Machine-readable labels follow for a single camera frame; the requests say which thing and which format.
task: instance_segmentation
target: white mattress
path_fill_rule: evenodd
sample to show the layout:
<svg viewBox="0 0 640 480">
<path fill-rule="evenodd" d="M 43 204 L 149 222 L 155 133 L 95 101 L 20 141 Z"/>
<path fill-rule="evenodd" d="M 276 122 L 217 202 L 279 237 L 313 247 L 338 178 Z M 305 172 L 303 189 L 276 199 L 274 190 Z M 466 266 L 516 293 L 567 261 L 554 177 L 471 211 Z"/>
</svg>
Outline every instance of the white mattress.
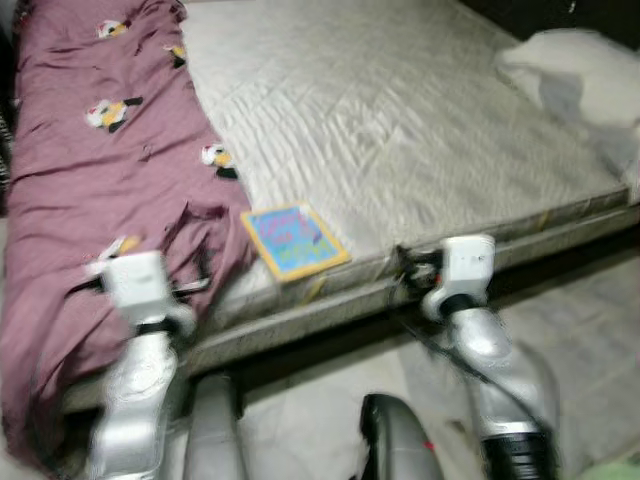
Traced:
<svg viewBox="0 0 640 480">
<path fill-rule="evenodd" d="M 497 77 L 495 52 L 513 40 L 454 1 L 187 9 L 196 91 L 254 208 L 310 203 L 355 261 L 621 198 L 624 187 L 577 136 Z M 259 261 L 222 305 L 274 289 L 282 295 Z M 214 328 L 234 323 L 218 315 Z"/>
</svg>

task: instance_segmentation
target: colorful book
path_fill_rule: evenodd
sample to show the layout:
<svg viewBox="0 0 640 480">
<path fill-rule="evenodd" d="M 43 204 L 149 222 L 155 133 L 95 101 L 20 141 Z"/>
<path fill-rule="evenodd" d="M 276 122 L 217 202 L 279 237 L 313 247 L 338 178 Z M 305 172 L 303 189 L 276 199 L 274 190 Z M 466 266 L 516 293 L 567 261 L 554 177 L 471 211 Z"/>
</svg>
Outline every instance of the colorful book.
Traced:
<svg viewBox="0 0 640 480">
<path fill-rule="evenodd" d="M 242 222 L 279 281 L 306 277 L 351 259 L 306 204 L 246 212 Z"/>
</svg>

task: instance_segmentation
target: mattress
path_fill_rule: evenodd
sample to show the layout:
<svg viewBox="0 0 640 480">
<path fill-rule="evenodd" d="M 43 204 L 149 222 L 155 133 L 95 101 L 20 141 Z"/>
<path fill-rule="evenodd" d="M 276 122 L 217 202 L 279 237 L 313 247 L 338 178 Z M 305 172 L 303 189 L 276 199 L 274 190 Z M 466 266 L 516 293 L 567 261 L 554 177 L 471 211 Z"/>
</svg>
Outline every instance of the mattress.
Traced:
<svg viewBox="0 0 640 480">
<path fill-rule="evenodd" d="M 287 285 L 256 262 L 212 304 L 192 374 L 389 307 L 397 243 L 486 232 L 503 269 L 638 222 L 588 146 L 497 77 L 514 40 L 454 1 L 187 10 L 189 71 L 253 208 L 308 202 L 353 257 Z M 95 404 L 95 380 L 67 411 Z"/>
</svg>

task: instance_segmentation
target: purple blanket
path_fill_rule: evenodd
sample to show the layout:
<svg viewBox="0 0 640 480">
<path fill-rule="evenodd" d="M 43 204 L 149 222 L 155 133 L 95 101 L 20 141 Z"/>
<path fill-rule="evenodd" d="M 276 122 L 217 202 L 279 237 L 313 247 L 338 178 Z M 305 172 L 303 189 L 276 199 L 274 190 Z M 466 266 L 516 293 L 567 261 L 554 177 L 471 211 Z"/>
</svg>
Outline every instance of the purple blanket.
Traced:
<svg viewBox="0 0 640 480">
<path fill-rule="evenodd" d="M 249 209 L 185 65 L 173 0 L 35 0 L 23 33 L 0 339 L 9 452 L 36 464 L 31 429 L 60 441 L 64 388 L 112 363 L 128 336 L 107 295 L 73 293 L 115 239 L 159 249 L 173 279 L 211 255 L 203 312 L 253 259 Z M 205 147 L 222 164 L 205 165 Z"/>
</svg>

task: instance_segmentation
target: book cover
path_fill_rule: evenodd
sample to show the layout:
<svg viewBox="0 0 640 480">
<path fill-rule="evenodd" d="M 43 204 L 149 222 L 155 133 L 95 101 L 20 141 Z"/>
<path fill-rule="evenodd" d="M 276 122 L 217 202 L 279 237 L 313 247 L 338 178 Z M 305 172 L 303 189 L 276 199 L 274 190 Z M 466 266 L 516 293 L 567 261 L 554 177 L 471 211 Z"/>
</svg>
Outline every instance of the book cover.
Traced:
<svg viewBox="0 0 640 480">
<path fill-rule="evenodd" d="M 242 222 L 273 275 L 289 282 L 350 260 L 308 205 L 246 212 Z"/>
</svg>

